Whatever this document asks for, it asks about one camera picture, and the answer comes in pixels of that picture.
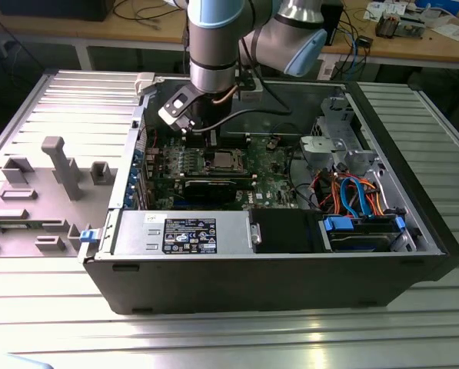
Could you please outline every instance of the computer case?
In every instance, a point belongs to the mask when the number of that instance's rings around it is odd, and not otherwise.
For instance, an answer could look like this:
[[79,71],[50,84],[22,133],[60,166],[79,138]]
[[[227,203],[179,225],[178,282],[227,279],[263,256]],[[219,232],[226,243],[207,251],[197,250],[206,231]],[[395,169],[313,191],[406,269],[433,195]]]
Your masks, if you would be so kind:
[[102,22],[115,0],[0,0],[3,15],[70,18]]
[[344,4],[342,4],[341,0],[323,0],[321,14],[324,18],[323,28],[328,33],[326,45],[333,43],[338,22],[343,11]]

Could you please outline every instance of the wooden workbench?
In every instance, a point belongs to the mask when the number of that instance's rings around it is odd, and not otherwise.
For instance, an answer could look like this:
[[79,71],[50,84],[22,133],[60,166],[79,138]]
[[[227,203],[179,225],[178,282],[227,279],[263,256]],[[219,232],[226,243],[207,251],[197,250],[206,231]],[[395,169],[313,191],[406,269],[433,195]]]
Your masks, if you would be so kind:
[[[162,5],[162,0],[133,0],[135,8]],[[142,12],[145,17],[168,12],[175,8],[166,5],[162,8]],[[131,6],[126,3],[118,8],[118,13],[134,18]],[[161,29],[156,31],[147,25],[121,19],[112,12],[103,22],[87,22],[74,19],[38,18],[5,16],[0,13],[0,20],[9,31],[16,35],[59,36],[69,38],[103,38],[120,41],[172,42],[181,43],[185,14],[174,12],[159,18],[155,23]]]
[[[365,21],[363,19],[363,8],[365,8],[368,3],[368,0],[345,1],[346,12],[351,18],[352,25],[358,29],[360,35],[374,39],[373,46],[371,47],[372,57],[459,62],[459,41],[452,40],[430,29],[426,29],[422,39],[376,37],[374,28],[377,23]],[[347,18],[342,15],[342,20],[347,21]],[[341,25],[349,31],[347,25]],[[334,44],[324,48],[324,52],[347,54],[350,51],[350,46],[348,46],[345,41],[345,37],[340,34],[337,35]]]
[[[162,0],[134,1],[136,8],[163,3]],[[430,29],[426,30],[422,39],[377,38],[374,35],[376,23],[365,22],[362,19],[364,12],[359,11],[367,6],[368,0],[345,0],[345,3],[352,23],[360,34],[374,39],[369,59],[371,63],[459,68],[459,42]],[[142,14],[143,16],[157,15],[170,9],[173,8],[165,6]],[[128,3],[118,11],[127,17],[133,16]],[[181,37],[185,26],[185,14],[182,11],[159,18],[157,25],[161,29],[158,31],[113,14],[110,14],[104,22],[3,15],[0,15],[0,20],[24,42],[62,43],[75,46],[83,69],[92,68],[87,52],[88,46],[182,50]],[[0,39],[9,39],[1,27]],[[350,47],[344,35],[337,34],[334,44],[323,49],[321,58],[325,60],[324,64],[328,60],[329,64],[333,65],[343,60],[349,51]]]

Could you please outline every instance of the blue cable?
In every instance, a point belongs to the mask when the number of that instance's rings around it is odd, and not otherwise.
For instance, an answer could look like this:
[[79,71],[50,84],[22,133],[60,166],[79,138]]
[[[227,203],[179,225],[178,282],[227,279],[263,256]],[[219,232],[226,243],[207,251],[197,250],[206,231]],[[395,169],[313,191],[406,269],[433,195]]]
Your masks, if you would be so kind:
[[340,199],[342,200],[344,208],[349,210],[352,216],[354,216],[354,218],[359,218],[358,213],[353,208],[351,208],[347,203],[347,195],[345,194],[345,188],[347,187],[347,183],[349,181],[353,181],[356,187],[358,188],[359,203],[361,204],[362,213],[364,215],[371,215],[371,209],[369,208],[368,203],[366,202],[366,194],[364,193],[364,189],[362,188],[361,183],[356,178],[345,178],[342,181],[342,184],[340,185]]
[[346,74],[345,80],[347,81],[352,76],[352,73],[354,71],[355,62],[356,62],[356,60],[358,58],[358,46],[355,43],[354,36],[350,32],[345,31],[342,28],[337,28],[337,31],[340,31],[340,32],[346,34],[349,37],[349,39],[351,40],[351,43],[352,43],[352,49],[354,50],[354,58],[352,59],[351,68],[348,70],[347,73],[345,73]]

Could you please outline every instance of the motherboard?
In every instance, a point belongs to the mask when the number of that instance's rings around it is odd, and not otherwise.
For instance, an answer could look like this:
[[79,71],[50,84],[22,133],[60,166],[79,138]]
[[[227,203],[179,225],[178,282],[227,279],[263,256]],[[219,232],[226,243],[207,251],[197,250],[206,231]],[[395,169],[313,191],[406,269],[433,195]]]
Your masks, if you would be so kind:
[[245,148],[190,148],[169,138],[145,151],[145,207],[158,210],[247,210],[297,208],[289,184],[288,146],[270,138]]

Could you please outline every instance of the power supply label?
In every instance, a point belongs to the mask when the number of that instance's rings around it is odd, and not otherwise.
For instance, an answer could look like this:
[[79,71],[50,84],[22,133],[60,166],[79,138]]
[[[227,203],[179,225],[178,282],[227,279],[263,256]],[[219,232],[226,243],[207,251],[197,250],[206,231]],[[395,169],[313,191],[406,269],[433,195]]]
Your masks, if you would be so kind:
[[215,219],[166,219],[165,254],[217,254]]

